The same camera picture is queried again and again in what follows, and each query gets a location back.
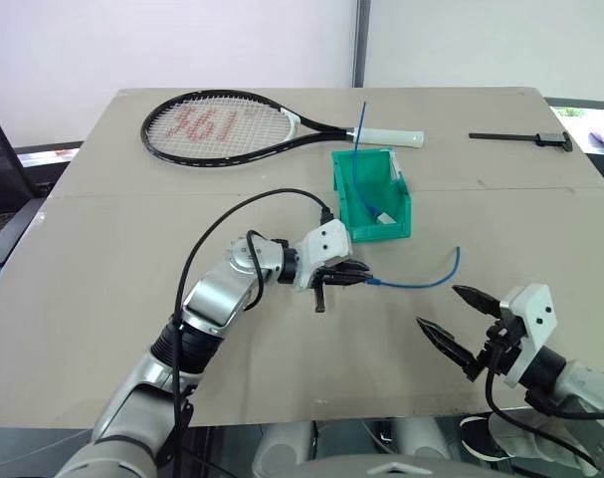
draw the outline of green plastic bin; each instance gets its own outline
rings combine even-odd
[[[352,150],[332,153],[334,190],[339,196],[341,222],[352,242],[410,237],[412,199],[391,147],[357,152],[357,184],[366,201],[389,214],[395,224],[379,224],[354,188]]]

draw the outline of black office chair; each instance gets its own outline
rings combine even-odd
[[[0,270],[37,211],[47,190],[33,184],[0,126],[0,215],[13,214],[0,231]]]

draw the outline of tennis racket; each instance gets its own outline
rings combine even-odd
[[[317,132],[296,136],[303,125]],[[319,141],[354,141],[357,128],[304,118],[268,98],[234,90],[187,93],[153,110],[140,129],[151,154],[187,166],[244,164]],[[421,131],[362,128],[360,142],[421,147]]]

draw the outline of racket strings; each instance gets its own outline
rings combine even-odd
[[[218,158],[275,145],[294,127],[286,115],[256,101],[196,98],[158,114],[149,125],[147,137],[153,147],[167,154]]]

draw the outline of floor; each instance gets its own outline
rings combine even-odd
[[[486,463],[481,463],[461,446],[457,432],[457,425],[461,418],[462,416],[437,418],[444,435],[448,437],[453,458],[487,467]],[[375,424],[373,421],[367,423],[370,426]],[[361,426],[360,420],[327,421],[320,422],[317,426],[319,429],[317,458],[377,452],[375,445]],[[262,437],[262,429],[261,425],[210,428],[208,430],[212,431],[210,460],[239,478],[251,477],[251,464]],[[87,442],[89,436],[88,430],[0,428],[0,478],[54,476],[75,451]],[[196,463],[190,462],[188,456],[184,457],[184,462],[183,476],[224,477],[214,470],[207,474],[206,469],[203,470]],[[513,474],[511,466],[535,473],[527,476],[560,478],[582,476],[576,470],[540,460],[507,460],[500,463],[499,469]],[[161,469],[159,476],[169,478],[171,465]]]

